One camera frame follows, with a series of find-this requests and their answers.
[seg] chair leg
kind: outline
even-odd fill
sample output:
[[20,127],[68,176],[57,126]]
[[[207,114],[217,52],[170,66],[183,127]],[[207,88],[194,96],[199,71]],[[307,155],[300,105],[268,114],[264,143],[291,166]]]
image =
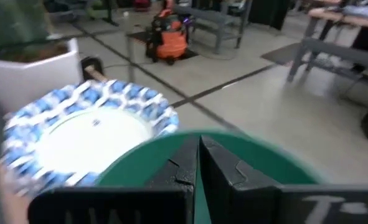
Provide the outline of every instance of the chair leg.
[[236,49],[239,49],[241,41],[242,41],[242,37],[238,37],[236,39],[236,47],[235,47]]
[[222,35],[223,35],[223,25],[220,24],[219,25],[219,29],[217,32],[217,38],[215,40],[215,47],[214,47],[214,53],[215,54],[219,54],[220,53],[220,48],[221,48],[221,41],[222,41]]

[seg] concrete floor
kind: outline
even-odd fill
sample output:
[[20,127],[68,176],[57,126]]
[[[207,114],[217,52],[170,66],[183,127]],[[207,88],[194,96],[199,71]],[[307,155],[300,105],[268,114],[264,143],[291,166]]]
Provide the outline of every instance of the concrete floor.
[[[148,25],[154,14],[132,13],[131,29],[141,30],[134,25]],[[139,65],[135,69],[136,83],[164,94],[179,113],[181,130],[246,133],[300,158],[328,182],[368,183],[368,140],[360,130],[366,109],[340,99],[352,83],[318,69],[287,83],[289,67],[260,58],[299,42],[306,23],[306,16],[289,17],[282,33],[249,26],[240,49],[226,42],[222,55],[215,56],[211,49],[195,45],[200,56],[171,67],[164,62],[151,63],[144,56],[144,45],[134,42],[134,62]],[[74,25],[57,24],[55,30],[76,35],[80,55],[99,56],[108,77],[128,80],[121,27],[103,21],[80,21]],[[350,44],[355,35],[356,30],[346,30],[340,43]],[[193,38],[210,45],[214,42],[213,37],[201,31]],[[368,88],[357,86],[346,95],[368,105]],[[11,208],[8,216],[21,218],[8,218],[10,223],[22,223],[18,221],[24,220],[21,210],[18,206]]]

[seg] green bin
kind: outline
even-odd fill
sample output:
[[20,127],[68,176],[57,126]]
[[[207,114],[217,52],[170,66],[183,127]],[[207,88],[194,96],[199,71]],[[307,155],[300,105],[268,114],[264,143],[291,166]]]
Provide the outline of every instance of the green bin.
[[[98,186],[140,187],[193,135],[208,135],[251,165],[282,184],[316,184],[321,179],[286,152],[245,135],[192,131],[153,139],[117,159],[100,176]],[[210,222],[200,170],[196,187],[195,223]]]

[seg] table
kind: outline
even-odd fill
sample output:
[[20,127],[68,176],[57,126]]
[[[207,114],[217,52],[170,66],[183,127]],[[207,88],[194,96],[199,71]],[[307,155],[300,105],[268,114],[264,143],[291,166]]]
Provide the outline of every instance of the table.
[[315,5],[317,6],[330,6],[330,5],[337,5],[341,2],[341,0],[296,0],[295,2],[295,7],[290,10],[290,14],[289,16],[295,16],[296,13],[299,11],[301,5],[304,3],[304,2],[310,2],[310,5],[311,7],[309,7],[307,10],[309,10],[310,8],[313,8],[315,7]]
[[[335,25],[336,22],[341,22],[345,24],[352,24],[355,26],[368,27],[368,18],[357,17],[357,16],[343,16],[341,13],[327,11],[324,8],[312,9],[309,11],[308,15],[311,16],[311,20],[308,24],[304,38],[300,43],[300,47],[296,57],[293,61],[292,67],[289,71],[288,82],[294,79],[299,67],[306,63],[306,72],[309,72],[312,67],[322,68],[329,72],[336,73],[338,75],[359,80],[368,84],[368,79],[362,79],[362,75],[353,73],[348,69],[335,67],[333,65],[326,65],[322,61],[317,59],[319,53],[326,53],[329,55],[337,56],[345,60],[349,60],[355,63],[359,63],[368,67],[368,52],[363,50],[350,49],[349,47],[339,46],[335,43],[324,42],[328,32]],[[318,38],[312,37],[314,33],[317,22],[320,19],[326,20],[326,24],[322,30],[322,33]],[[304,55],[311,51],[312,54],[308,61],[303,61]]]

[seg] paper plate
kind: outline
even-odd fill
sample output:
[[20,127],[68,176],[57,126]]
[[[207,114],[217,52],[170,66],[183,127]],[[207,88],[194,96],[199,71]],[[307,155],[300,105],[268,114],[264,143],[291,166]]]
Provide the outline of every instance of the paper plate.
[[111,80],[54,90],[13,113],[2,163],[15,193],[92,185],[114,160],[138,144],[178,128],[162,94]]

